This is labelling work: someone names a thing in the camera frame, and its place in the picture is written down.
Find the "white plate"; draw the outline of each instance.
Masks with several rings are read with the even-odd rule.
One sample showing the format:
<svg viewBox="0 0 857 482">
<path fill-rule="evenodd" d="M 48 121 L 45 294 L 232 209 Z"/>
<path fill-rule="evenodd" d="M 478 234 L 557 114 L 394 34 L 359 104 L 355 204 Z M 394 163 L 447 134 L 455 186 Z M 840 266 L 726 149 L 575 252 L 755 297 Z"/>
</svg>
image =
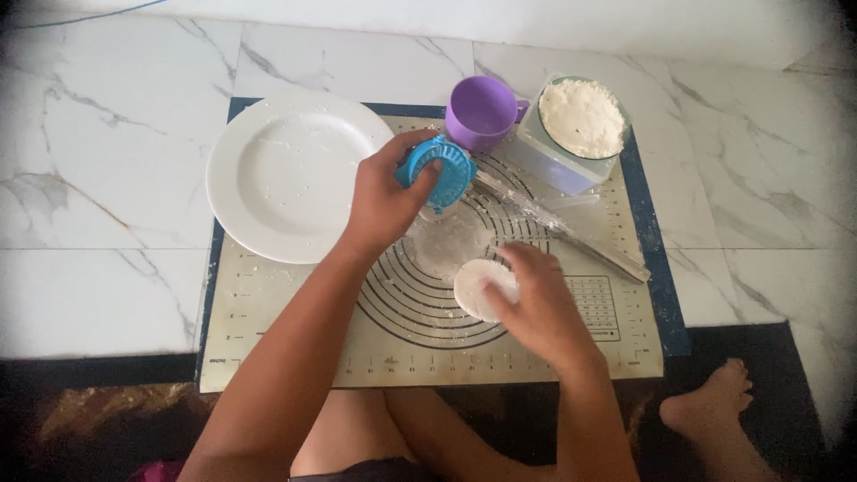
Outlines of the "white plate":
<svg viewBox="0 0 857 482">
<path fill-rule="evenodd" d="M 290 88 L 226 126 L 208 159 L 208 201 L 248 250 L 279 262 L 317 263 L 348 222 L 357 164 L 392 137 L 364 105 Z"/>
</svg>

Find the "pink fabric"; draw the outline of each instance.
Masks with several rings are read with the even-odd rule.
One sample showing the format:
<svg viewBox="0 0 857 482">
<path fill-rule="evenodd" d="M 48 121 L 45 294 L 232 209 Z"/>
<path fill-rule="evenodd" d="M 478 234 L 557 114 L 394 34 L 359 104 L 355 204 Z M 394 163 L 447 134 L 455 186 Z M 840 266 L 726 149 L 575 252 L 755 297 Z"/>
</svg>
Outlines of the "pink fabric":
<svg viewBox="0 0 857 482">
<path fill-rule="evenodd" d="M 150 462 L 137 469 L 137 472 L 128 478 L 128 482 L 176 482 L 182 467 L 184 461 Z"/>
</svg>

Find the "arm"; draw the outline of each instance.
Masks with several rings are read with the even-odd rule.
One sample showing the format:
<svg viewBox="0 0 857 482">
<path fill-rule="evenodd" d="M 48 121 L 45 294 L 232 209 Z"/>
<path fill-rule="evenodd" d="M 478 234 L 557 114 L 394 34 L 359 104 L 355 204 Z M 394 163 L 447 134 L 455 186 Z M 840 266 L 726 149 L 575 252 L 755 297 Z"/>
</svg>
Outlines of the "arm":
<svg viewBox="0 0 857 482">
<path fill-rule="evenodd" d="M 520 301 L 496 286 L 485 296 L 506 328 L 560 379 L 556 462 L 560 480 L 639 480 L 607 362 L 589 334 L 555 256 L 528 244 L 497 252 L 518 277 Z"/>
<path fill-rule="evenodd" d="M 360 163 L 345 232 L 229 382 L 180 480 L 288 477 L 330 391 L 366 274 L 405 234 L 440 173 L 432 164 L 405 190 L 393 178 L 396 163 L 436 135 L 401 134 Z"/>
</svg>

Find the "leg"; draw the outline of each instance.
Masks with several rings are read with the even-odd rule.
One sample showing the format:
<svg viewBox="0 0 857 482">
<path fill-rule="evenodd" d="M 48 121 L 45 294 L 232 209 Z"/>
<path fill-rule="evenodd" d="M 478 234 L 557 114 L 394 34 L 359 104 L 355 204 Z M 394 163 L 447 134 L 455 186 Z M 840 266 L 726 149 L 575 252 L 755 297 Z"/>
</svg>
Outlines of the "leg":
<svg viewBox="0 0 857 482">
<path fill-rule="evenodd" d="M 417 459 L 390 418 L 381 390 L 331 390 L 295 461 L 291 476 L 345 470 L 369 460 Z"/>
<path fill-rule="evenodd" d="M 778 482 L 780 477 L 752 446 L 738 414 L 752 401 L 744 362 L 730 358 L 698 390 L 667 398 L 661 404 L 663 423 L 687 437 L 712 482 Z"/>
<path fill-rule="evenodd" d="M 539 482 L 554 477 L 554 466 L 528 467 L 492 449 L 431 389 L 387 389 L 384 394 L 408 445 L 447 480 Z"/>
</svg>

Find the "white wall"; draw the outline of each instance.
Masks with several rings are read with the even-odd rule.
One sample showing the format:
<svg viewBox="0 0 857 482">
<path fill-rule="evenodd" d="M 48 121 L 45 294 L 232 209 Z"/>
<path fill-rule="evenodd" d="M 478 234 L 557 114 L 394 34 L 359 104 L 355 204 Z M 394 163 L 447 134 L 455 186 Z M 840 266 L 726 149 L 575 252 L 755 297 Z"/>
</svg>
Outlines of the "white wall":
<svg viewBox="0 0 857 482">
<path fill-rule="evenodd" d="M 102 12 L 146 0 L 40 0 Z M 832 0 L 170 0 L 148 14 L 406 33 L 783 69 L 825 42 Z"/>
</svg>

